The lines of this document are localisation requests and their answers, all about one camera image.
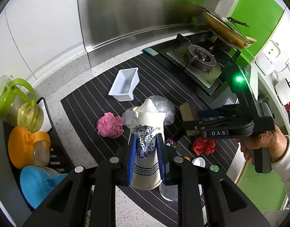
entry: plastic bag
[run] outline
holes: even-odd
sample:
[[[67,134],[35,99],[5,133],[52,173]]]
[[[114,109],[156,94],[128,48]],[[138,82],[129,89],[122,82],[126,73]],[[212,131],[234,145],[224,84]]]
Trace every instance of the plastic bag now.
[[[153,104],[159,112],[166,113],[166,117],[164,119],[165,125],[171,125],[174,122],[174,114],[176,109],[170,100],[162,96],[150,96],[147,99],[152,100]]]
[[[125,112],[122,114],[122,125],[126,125],[128,128],[133,128],[132,125],[132,117],[134,115],[133,109],[135,107],[131,107],[127,109]]]

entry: human hand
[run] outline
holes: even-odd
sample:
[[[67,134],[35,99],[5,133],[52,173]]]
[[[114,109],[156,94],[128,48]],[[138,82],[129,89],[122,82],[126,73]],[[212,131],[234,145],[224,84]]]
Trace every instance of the human hand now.
[[[252,161],[252,157],[249,154],[248,148],[268,148],[272,162],[276,162],[284,156],[288,147],[287,138],[277,126],[275,132],[273,133],[261,133],[256,136],[243,138],[243,140],[236,139],[236,142],[241,143],[241,152],[244,153],[244,158],[248,162]]]

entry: stove burner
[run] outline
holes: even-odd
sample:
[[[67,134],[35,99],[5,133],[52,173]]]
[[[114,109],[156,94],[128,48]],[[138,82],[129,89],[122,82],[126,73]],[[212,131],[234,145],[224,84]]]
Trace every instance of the stove burner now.
[[[217,64],[214,56],[209,51],[197,45],[190,45],[186,56],[189,62],[191,62],[191,65],[202,72],[211,72]]]

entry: green plastic jug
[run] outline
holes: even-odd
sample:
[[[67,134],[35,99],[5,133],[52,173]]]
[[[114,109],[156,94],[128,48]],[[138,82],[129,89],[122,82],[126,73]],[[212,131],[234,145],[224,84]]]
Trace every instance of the green plastic jug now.
[[[25,87],[32,99],[17,86]],[[24,79],[10,75],[0,77],[0,118],[12,126],[23,126],[31,132],[40,130],[44,115],[36,104],[36,94],[32,86]]]

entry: metal bolt head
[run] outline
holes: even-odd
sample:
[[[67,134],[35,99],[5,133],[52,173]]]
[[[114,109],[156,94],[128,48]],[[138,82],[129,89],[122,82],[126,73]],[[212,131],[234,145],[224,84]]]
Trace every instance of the metal bolt head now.
[[[74,168],[74,171],[76,173],[81,173],[84,170],[84,168],[82,166],[77,166],[76,168]]]
[[[111,163],[117,163],[117,162],[119,162],[119,158],[118,157],[111,157],[109,161]]]
[[[182,163],[183,160],[184,160],[184,159],[183,159],[182,157],[180,157],[180,156],[176,156],[176,157],[174,157],[174,161],[177,162],[177,163]]]
[[[212,170],[213,172],[217,172],[219,170],[219,167],[216,165],[211,165],[210,170]]]

